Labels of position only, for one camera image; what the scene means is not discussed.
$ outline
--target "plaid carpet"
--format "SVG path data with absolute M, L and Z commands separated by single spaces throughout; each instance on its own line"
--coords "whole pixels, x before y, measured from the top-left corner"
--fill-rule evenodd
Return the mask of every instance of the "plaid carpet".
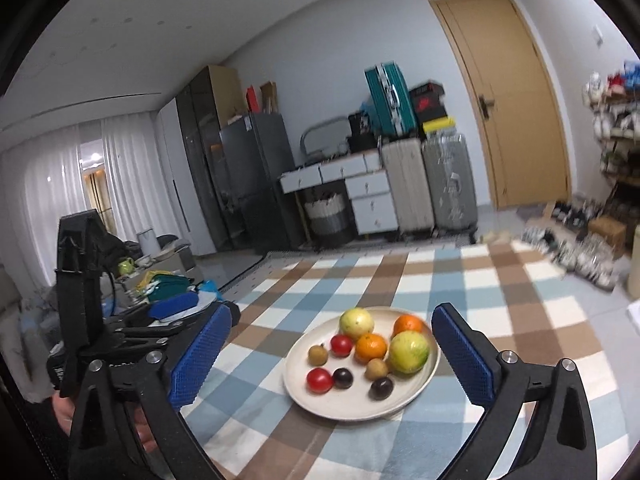
M 435 479 L 482 415 L 445 359 L 402 412 L 356 424 L 297 407 L 284 391 L 282 369 L 302 333 L 348 308 L 394 306 L 430 319 L 446 301 L 498 350 L 532 363 L 576 361 L 590 400 L 599 478 L 610 478 L 629 450 L 607 357 L 559 269 L 519 242 L 347 255 L 272 270 L 239 301 L 240 324 L 182 413 L 228 479 Z M 493 478 L 508 471 L 531 412 L 531 405 L 521 411 Z

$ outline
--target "human hand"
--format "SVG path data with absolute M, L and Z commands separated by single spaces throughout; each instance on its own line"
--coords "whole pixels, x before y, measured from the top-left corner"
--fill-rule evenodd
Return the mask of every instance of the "human hand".
M 74 418 L 76 405 L 70 398 L 67 397 L 66 399 L 63 399 L 60 397 L 60 392 L 57 391 L 51 397 L 51 403 L 60 428 L 62 428 L 66 434 L 69 434 L 71 432 L 71 421 Z M 156 444 L 156 441 L 154 440 L 151 428 L 146 421 L 145 413 L 142 411 L 140 406 L 137 406 L 134 412 L 134 422 L 136 423 L 136 431 L 138 432 L 140 442 L 145 448 L 145 451 L 150 453 L 155 450 L 158 447 L 158 444 Z

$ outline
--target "plate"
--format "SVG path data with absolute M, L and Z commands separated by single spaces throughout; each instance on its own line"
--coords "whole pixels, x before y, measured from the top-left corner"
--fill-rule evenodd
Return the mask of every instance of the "plate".
M 415 312 L 389 307 L 372 307 L 367 311 L 373 316 L 375 323 L 373 332 L 383 336 L 387 342 L 389 342 L 394 330 L 394 323 L 399 316 L 402 314 L 416 315 Z M 306 375 L 314 368 L 306 360 L 308 350 L 313 345 L 319 344 L 323 344 L 329 350 L 331 338 L 338 333 L 339 319 L 340 316 L 337 316 L 304 334 L 289 351 L 284 365 L 284 385 L 296 404 L 308 412 L 331 420 L 345 422 L 372 420 L 401 410 L 427 387 L 438 367 L 441 352 L 431 329 L 425 323 L 422 333 L 429 341 L 431 349 L 427 364 L 420 372 L 412 376 L 400 377 L 391 374 L 390 377 L 395 387 L 388 399 L 372 400 L 369 398 L 371 381 L 364 377 L 366 366 L 356 361 L 354 351 L 351 351 L 351 355 L 344 359 L 338 359 L 329 352 L 329 360 L 322 367 L 330 373 L 334 373 L 338 368 L 348 368 L 353 373 L 351 388 L 348 390 L 332 388 L 321 396 L 307 390 Z

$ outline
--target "orange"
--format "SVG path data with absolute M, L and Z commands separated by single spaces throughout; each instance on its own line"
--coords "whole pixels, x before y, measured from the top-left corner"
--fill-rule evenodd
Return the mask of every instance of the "orange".
M 404 314 L 396 319 L 396 322 L 394 323 L 394 334 L 391 336 L 391 339 L 395 338 L 401 332 L 422 332 L 423 328 L 424 321 L 419 317 Z
M 386 341 L 378 334 L 365 334 L 356 343 L 356 357 L 363 363 L 372 359 L 384 359 L 386 355 Z

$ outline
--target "drawer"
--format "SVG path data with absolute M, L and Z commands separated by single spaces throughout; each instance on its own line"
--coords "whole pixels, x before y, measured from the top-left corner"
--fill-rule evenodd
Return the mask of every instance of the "drawer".
M 369 173 L 380 171 L 382 169 L 382 160 L 380 159 L 380 154 L 378 153 L 378 151 L 365 152 L 364 163 Z
M 398 229 L 398 218 L 391 193 L 370 198 L 358 198 L 351 202 L 361 235 L 383 233 Z
M 320 174 L 323 182 L 344 180 L 350 176 L 367 173 L 367 165 L 363 155 L 345 156 L 333 162 L 320 164 Z
M 284 193 L 291 193 L 299 189 L 319 186 L 320 184 L 322 184 L 322 178 L 320 177 L 319 164 L 291 171 L 280 177 L 280 185 Z
M 382 195 L 390 193 L 389 180 L 386 171 L 368 173 L 363 176 L 354 176 L 346 181 L 349 198 L 360 198 L 363 196 Z

